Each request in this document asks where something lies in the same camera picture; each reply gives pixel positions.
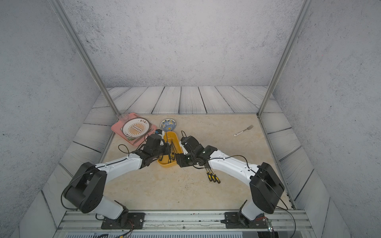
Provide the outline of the yellow storage box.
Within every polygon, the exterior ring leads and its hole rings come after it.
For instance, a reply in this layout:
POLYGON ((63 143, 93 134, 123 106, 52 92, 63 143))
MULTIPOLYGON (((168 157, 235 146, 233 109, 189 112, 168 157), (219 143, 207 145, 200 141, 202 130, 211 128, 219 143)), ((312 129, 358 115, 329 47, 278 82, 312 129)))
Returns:
MULTIPOLYGON (((179 139, 178 139, 177 134, 175 132, 173 132, 173 131, 165 132, 164 140, 165 140, 165 142, 174 143, 174 145, 176 147, 176 151, 177 151, 176 154, 183 154, 183 150, 180 146, 179 139)), ((169 167, 173 167, 173 166, 177 165, 176 160, 172 161, 170 164, 168 164, 168 155, 160 157, 157 161, 158 161, 159 165, 164 167, 164 168, 169 168, 169 167)))

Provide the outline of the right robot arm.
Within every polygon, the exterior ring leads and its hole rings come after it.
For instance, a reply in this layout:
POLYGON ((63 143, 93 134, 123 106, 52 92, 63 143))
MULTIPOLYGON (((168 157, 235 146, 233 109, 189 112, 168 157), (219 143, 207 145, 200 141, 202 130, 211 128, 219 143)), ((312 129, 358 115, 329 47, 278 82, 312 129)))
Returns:
POLYGON ((193 136, 181 138, 180 145, 184 151, 176 155, 180 167, 207 169, 213 181, 217 181, 217 177, 212 170, 221 171, 250 188, 252 198, 240 209, 246 220, 253 221, 262 213, 274 213, 285 187, 270 164, 256 165, 247 159, 238 160, 238 155, 228 156, 210 145, 203 147, 193 136))

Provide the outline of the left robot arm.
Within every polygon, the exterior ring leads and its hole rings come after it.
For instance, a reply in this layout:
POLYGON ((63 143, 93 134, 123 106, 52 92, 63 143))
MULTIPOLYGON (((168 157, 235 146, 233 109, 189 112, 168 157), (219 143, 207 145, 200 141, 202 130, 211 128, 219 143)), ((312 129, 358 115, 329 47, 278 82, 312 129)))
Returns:
POLYGON ((169 143, 162 136, 152 134, 142 146, 128 152, 125 157, 101 164, 82 164, 61 197, 82 213, 95 212, 105 218, 117 220, 125 216, 128 209, 104 195, 106 184, 124 174, 148 167, 154 160, 168 154, 169 143))

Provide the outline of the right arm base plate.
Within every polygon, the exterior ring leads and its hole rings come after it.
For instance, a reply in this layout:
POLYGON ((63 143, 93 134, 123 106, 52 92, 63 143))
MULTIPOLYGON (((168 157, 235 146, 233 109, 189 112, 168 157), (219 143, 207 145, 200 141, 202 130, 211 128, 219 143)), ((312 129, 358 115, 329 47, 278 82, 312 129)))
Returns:
POLYGON ((266 218, 249 220, 240 212, 225 212, 224 219, 220 221, 226 229, 267 229, 266 218))

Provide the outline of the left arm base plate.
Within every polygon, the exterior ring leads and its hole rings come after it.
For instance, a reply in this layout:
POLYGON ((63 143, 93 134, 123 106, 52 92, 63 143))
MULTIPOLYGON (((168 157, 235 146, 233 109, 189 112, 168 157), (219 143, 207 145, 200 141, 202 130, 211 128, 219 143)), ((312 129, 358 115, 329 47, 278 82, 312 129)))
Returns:
POLYGON ((124 212, 115 220, 104 218, 102 230, 141 230, 145 219, 143 212, 124 212))

